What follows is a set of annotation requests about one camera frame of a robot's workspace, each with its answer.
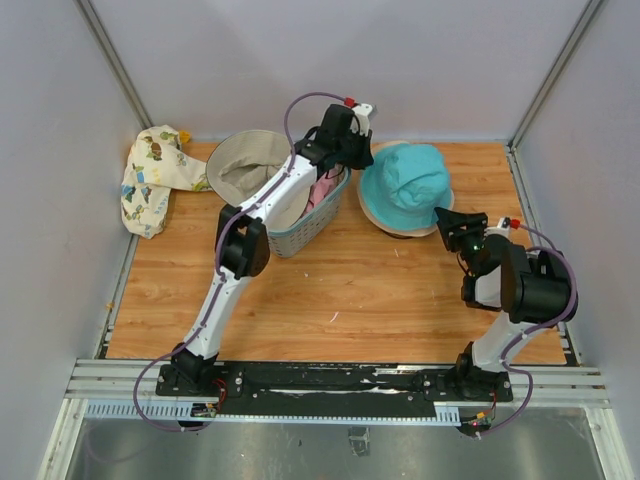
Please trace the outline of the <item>pink bucket hat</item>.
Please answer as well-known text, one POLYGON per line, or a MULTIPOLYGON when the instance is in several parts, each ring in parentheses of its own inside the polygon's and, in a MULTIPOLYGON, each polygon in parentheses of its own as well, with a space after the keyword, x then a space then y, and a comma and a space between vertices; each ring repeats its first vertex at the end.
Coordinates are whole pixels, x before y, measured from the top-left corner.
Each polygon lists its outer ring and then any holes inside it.
POLYGON ((311 186, 303 215, 310 213, 336 188, 339 175, 339 169, 334 167, 311 186))

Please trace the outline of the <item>grey plastic laundry basket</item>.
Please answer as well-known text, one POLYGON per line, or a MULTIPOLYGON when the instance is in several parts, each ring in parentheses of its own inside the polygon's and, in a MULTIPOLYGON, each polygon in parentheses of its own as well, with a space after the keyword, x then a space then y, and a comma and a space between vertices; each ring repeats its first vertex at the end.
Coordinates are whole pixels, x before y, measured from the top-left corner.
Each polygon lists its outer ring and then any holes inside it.
POLYGON ((351 180, 351 171, 342 172, 337 180, 336 187, 287 230, 269 233, 269 247, 273 254, 280 258, 295 256, 333 221, 339 212, 343 191, 351 180))

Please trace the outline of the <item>khaki wide brim hat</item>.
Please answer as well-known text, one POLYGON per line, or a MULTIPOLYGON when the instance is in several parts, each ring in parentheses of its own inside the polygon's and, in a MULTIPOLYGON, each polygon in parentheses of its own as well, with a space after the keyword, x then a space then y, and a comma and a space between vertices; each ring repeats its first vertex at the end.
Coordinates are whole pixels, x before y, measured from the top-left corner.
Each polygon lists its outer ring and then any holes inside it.
POLYGON ((290 155, 285 135, 248 130, 231 135, 210 155, 205 168, 211 188, 238 207, 275 178, 290 155))

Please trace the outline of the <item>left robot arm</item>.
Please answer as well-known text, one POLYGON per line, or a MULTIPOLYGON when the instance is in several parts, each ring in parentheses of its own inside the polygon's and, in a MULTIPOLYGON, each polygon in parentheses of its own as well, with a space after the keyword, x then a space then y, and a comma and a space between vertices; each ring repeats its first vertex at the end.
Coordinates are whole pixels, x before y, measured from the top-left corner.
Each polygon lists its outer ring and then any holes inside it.
POLYGON ((298 142, 273 179, 238 207, 219 214, 214 274, 209 291, 170 366, 190 394, 218 386, 214 366, 224 330, 250 281, 270 259, 268 228, 296 196, 337 165, 364 170, 373 164, 371 119, 376 107, 345 98, 331 104, 322 122, 298 142))

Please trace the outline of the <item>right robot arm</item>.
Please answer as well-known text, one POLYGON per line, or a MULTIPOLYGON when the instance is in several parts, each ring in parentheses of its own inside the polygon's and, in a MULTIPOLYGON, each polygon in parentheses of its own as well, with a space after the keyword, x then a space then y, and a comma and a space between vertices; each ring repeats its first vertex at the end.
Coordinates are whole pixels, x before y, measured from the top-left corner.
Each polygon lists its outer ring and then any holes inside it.
POLYGON ((435 214, 446 250, 457 255, 465 273, 465 305, 494 311, 497 317, 452 368, 425 380, 425 390, 437 398, 509 401, 513 358, 542 331, 575 315, 574 275, 553 244, 527 248, 514 243, 511 232, 524 226, 517 219, 504 217, 491 227, 484 213, 438 207, 435 214))

